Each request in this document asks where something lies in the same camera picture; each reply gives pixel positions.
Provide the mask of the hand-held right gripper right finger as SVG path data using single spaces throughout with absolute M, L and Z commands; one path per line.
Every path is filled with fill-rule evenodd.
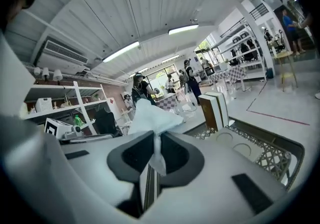
M 286 194 L 271 174 L 215 141 L 166 132 L 161 151 L 170 173 L 150 219 L 250 219 Z

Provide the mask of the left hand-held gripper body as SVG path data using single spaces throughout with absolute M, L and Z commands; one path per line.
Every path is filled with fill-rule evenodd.
M 111 139 L 111 134 L 85 135 L 79 126 L 70 125 L 59 120 L 47 118 L 44 126 L 45 133 L 56 137 L 60 142 L 93 142 Z

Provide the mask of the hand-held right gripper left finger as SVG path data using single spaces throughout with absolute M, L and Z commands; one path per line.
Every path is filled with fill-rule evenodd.
M 76 174 L 104 201 L 132 216 L 143 213 L 141 175 L 153 154 L 154 132 L 61 146 Z

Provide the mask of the grey gift box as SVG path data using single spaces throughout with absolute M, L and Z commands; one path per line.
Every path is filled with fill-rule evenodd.
M 203 126 L 187 132 L 187 135 L 198 140 L 212 140 L 231 148 L 268 171 L 280 163 L 276 149 L 272 149 L 267 143 L 234 128 L 226 127 L 221 131 L 215 131 Z

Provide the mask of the white cloth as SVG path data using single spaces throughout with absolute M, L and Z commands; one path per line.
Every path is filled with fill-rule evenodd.
M 147 99 L 139 99 L 136 103 L 136 110 L 128 134 L 152 131 L 154 135 L 151 139 L 150 166 L 161 176 L 168 173 L 168 167 L 164 156 L 161 153 L 160 135 L 184 123 L 184 118 L 170 111 L 165 111 L 158 106 L 154 106 Z

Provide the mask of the black office chair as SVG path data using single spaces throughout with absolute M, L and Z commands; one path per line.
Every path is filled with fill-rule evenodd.
M 115 123 L 114 114 L 107 111 L 105 108 L 98 110 L 95 113 L 95 125 L 97 126 L 100 134 L 109 134 L 112 137 L 117 137 L 118 130 Z

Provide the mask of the brown hardcover book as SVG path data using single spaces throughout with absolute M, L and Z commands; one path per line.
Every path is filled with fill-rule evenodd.
M 217 99 L 208 95 L 200 95 L 198 98 L 207 126 L 215 131 L 222 129 L 223 123 Z
M 228 115 L 228 110 L 227 110 L 227 104 L 226 104 L 226 99 L 224 97 L 223 93 L 220 92 L 206 92 L 206 95 L 208 96 L 213 96 L 217 99 L 218 106 L 219 106 L 219 111 L 221 115 L 221 120 L 223 127 L 226 127 L 229 125 L 229 115 Z

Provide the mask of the brown lattice metal table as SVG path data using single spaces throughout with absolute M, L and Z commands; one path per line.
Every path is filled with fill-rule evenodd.
M 220 131 L 202 123 L 185 134 L 232 148 L 270 173 L 286 191 L 291 189 L 305 156 L 300 143 L 235 118 Z

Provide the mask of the person's grey shirt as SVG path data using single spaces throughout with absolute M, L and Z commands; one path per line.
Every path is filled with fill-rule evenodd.
M 30 206 L 55 213 L 69 207 L 55 175 L 65 156 L 52 135 L 19 118 L 33 82 L 0 32 L 0 167 Z

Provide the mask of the white ceiling air conditioner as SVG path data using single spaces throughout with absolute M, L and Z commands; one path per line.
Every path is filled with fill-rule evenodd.
M 46 40 L 34 61 L 39 67 L 49 69 L 87 69 L 88 58 L 64 47 L 54 40 Z

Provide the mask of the checkered cloth table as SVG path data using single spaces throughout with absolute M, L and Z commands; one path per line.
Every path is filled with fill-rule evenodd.
M 165 111 L 170 111 L 174 114 L 179 114 L 179 101 L 177 99 L 177 94 L 168 93 L 163 99 L 157 102 L 157 106 Z
M 246 72 L 240 65 L 236 65 L 231 67 L 230 69 L 226 69 L 224 71 L 219 71 L 217 73 L 214 73 L 210 76 L 210 80 L 214 83 L 218 80 L 229 80 L 229 83 L 231 85 L 237 83 L 238 80 L 240 80 L 241 88 L 243 91 L 246 90 L 245 84 L 244 84 L 244 77 L 246 76 Z

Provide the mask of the ceiling tube light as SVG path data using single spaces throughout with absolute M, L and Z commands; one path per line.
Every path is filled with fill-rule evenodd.
M 108 63 L 111 60 L 117 58 L 118 56 L 120 56 L 120 55 L 134 49 L 134 48 L 137 48 L 139 46 L 139 44 L 140 44 L 139 41 L 134 41 L 131 44 L 128 44 L 127 46 L 122 47 L 121 49 L 119 49 L 119 50 L 115 51 L 114 53 L 110 54 L 109 56 L 105 57 L 102 62 Z
M 188 26 L 170 29 L 170 30 L 168 30 L 168 35 L 173 35 L 173 34 L 185 32 L 185 31 L 190 31 L 190 30 L 195 30 L 198 27 L 199 27 L 199 25 L 195 24 L 195 25 L 188 25 Z

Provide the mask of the yellow round side table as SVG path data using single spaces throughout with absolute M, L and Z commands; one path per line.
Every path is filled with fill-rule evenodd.
M 277 60 L 280 64 L 280 77 L 281 77 L 281 85 L 282 85 L 282 91 L 285 91 L 285 81 L 287 78 L 293 77 L 296 87 L 298 88 L 298 81 L 296 77 L 296 73 L 293 67 L 293 62 L 291 60 L 291 57 L 293 56 L 292 51 L 283 51 L 277 54 L 273 54 L 273 59 Z M 287 59 L 289 63 L 290 70 L 287 72 L 284 68 L 284 60 Z

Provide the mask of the white metal rack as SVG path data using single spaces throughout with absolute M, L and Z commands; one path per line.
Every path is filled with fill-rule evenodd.
M 266 80 L 266 61 L 259 42 L 246 19 L 241 19 L 223 34 L 212 50 L 217 49 L 216 56 L 222 58 L 230 69 L 242 68 L 246 79 Z

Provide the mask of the white wall shelving unit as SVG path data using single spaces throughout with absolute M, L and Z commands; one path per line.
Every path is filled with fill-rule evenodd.
M 102 85 L 81 87 L 73 85 L 33 85 L 22 104 L 20 117 L 36 124 L 44 124 L 48 118 L 77 123 L 81 131 L 96 135 L 95 113 L 102 107 L 109 110 L 114 102 L 108 98 Z

